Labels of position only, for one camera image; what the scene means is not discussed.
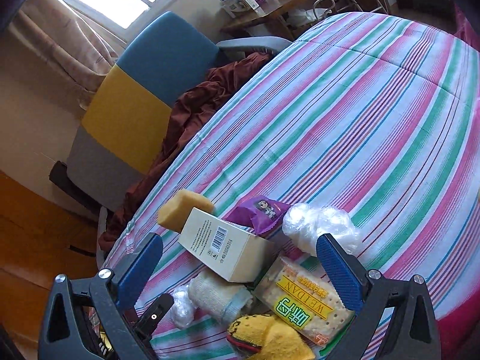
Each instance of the brown blanket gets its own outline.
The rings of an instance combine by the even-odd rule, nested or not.
[[[115,212],[106,232],[98,239],[103,251],[112,249],[127,223],[187,143],[271,59],[269,54],[254,52],[242,61],[210,69],[203,83],[178,98],[170,115],[162,151],[143,180],[128,189],[123,206]]]

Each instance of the yellow sponge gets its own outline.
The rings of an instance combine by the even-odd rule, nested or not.
[[[211,214],[215,207],[205,196],[189,190],[180,190],[159,208],[157,223],[169,230],[181,233],[193,208]]]

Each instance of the bed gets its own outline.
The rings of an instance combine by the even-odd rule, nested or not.
[[[138,299],[141,314],[202,264],[157,225],[180,188],[224,217],[262,194],[342,208],[361,230],[359,260],[388,278],[425,277],[437,318],[480,279],[479,54],[420,23],[372,13],[335,15],[256,74],[194,137],[114,246],[114,267],[149,232],[164,254]],[[269,238],[322,275],[277,229]],[[372,358],[389,312],[365,352]],[[151,341],[160,359],[234,359],[225,331],[198,312],[177,330],[167,316]]]

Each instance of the curtain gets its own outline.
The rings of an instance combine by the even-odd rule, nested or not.
[[[9,31],[68,81],[83,109],[118,58],[62,0],[26,0]]]

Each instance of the cracker package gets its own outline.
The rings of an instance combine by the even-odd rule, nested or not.
[[[279,256],[253,294],[299,333],[325,348],[355,313],[334,287]]]

